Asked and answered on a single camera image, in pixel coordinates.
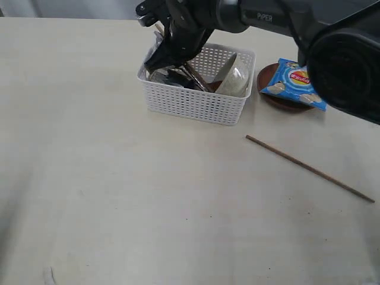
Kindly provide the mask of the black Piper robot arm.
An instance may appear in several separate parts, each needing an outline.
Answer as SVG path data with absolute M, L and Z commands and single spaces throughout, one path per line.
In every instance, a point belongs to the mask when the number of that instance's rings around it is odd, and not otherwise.
M 379 123 L 378 1 L 144 1 L 139 23 L 164 26 L 149 71 L 196 57 L 215 30 L 256 27 L 293 38 L 297 61 L 330 106 Z

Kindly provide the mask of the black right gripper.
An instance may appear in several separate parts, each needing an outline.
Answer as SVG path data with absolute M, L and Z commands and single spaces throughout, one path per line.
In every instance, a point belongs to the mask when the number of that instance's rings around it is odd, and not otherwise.
M 219 24 L 217 1 L 165 1 L 169 12 L 166 35 L 145 61 L 147 71 L 176 67 L 194 58 Z

